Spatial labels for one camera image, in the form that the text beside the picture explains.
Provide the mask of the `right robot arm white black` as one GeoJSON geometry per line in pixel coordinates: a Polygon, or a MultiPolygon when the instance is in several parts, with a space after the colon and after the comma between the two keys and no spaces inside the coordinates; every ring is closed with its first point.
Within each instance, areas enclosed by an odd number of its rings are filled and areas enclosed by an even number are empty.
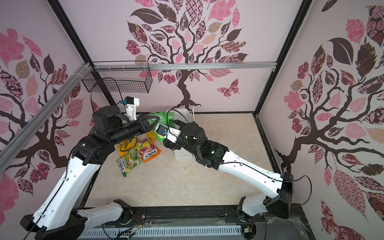
{"type": "Polygon", "coordinates": [[[229,173],[258,188],[260,194],[241,198],[238,205],[241,218],[263,213],[281,219],[289,218],[293,194],[291,174],[273,173],[244,160],[228,147],[209,140],[196,122],[181,123],[176,129],[159,125],[155,132],[164,138],[166,148],[184,149],[199,164],[229,173]]]}

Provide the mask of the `green yellow candy bag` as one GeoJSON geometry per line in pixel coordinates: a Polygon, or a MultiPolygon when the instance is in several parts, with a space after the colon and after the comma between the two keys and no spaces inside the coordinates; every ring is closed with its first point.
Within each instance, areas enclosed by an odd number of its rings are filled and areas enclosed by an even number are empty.
{"type": "Polygon", "coordinates": [[[123,177],[126,177],[134,167],[140,164],[141,161],[142,158],[140,158],[137,149],[133,149],[129,152],[125,152],[125,154],[117,160],[117,164],[123,177]]]}

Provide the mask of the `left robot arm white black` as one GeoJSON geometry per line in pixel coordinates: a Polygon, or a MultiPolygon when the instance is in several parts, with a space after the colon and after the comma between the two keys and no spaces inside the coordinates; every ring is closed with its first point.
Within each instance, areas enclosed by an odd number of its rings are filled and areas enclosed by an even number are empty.
{"type": "Polygon", "coordinates": [[[20,222],[26,231],[36,234],[37,240],[76,240],[93,227],[131,221],[131,206],[122,200],[92,209],[74,206],[90,179],[115,151],[115,145],[152,131],[160,118],[141,115],[130,121],[119,107],[106,106],[93,113],[93,120],[95,125],[71,151],[66,171],[49,197],[20,222]]]}

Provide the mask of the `orange pink snack bag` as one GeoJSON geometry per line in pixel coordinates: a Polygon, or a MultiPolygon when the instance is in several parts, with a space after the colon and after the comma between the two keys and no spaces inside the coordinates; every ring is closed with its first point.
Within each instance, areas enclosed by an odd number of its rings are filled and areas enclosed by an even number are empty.
{"type": "Polygon", "coordinates": [[[137,144],[137,150],[141,155],[143,163],[147,163],[161,154],[161,150],[157,148],[150,139],[140,141],[137,144]]]}

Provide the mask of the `green snack bag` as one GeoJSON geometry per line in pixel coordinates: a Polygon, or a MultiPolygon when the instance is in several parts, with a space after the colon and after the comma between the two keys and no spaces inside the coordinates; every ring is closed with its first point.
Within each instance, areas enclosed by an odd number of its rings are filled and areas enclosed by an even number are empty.
{"type": "Polygon", "coordinates": [[[154,132],[155,132],[155,135],[157,136],[157,139],[162,144],[163,140],[166,138],[166,135],[168,133],[168,128],[171,128],[174,126],[171,120],[174,119],[175,114],[174,113],[151,113],[150,116],[157,116],[160,119],[154,128],[154,132]]]}

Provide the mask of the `yellow mango candy bag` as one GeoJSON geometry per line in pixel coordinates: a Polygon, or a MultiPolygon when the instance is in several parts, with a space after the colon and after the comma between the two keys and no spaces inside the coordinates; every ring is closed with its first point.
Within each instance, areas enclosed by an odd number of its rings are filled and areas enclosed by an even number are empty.
{"type": "Polygon", "coordinates": [[[125,155],[127,152],[133,150],[136,147],[137,142],[138,142],[137,138],[133,138],[133,139],[125,140],[125,141],[119,143],[117,146],[117,149],[118,149],[120,157],[125,155]]]}

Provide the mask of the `yellow snack bag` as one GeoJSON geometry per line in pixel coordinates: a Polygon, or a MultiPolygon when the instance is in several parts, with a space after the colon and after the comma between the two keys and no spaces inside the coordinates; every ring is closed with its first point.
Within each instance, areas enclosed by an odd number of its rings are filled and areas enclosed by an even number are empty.
{"type": "Polygon", "coordinates": [[[155,143],[156,140],[157,140],[157,136],[155,134],[155,132],[152,130],[148,133],[146,133],[146,136],[148,137],[148,139],[152,142],[152,143],[155,143]]]}

